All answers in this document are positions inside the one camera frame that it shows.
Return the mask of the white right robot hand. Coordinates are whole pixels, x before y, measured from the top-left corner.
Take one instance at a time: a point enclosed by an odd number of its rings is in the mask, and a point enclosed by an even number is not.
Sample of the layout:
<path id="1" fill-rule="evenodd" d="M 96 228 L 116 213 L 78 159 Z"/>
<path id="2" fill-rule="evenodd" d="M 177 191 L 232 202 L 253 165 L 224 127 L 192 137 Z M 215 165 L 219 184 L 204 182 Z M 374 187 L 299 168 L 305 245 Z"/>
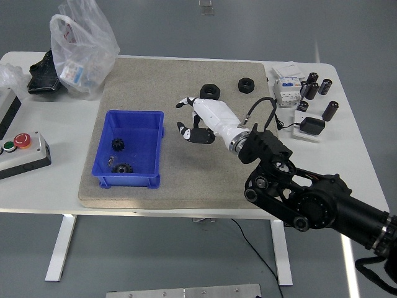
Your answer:
<path id="1" fill-rule="evenodd" d="M 177 123 L 179 132 L 190 143 L 211 144 L 215 137 L 221 137 L 226 148 L 234 154 L 242 149 L 250 130 L 244 127 L 233 111 L 223 101 L 186 97 L 176 104 L 177 108 L 192 106 L 192 128 Z"/>

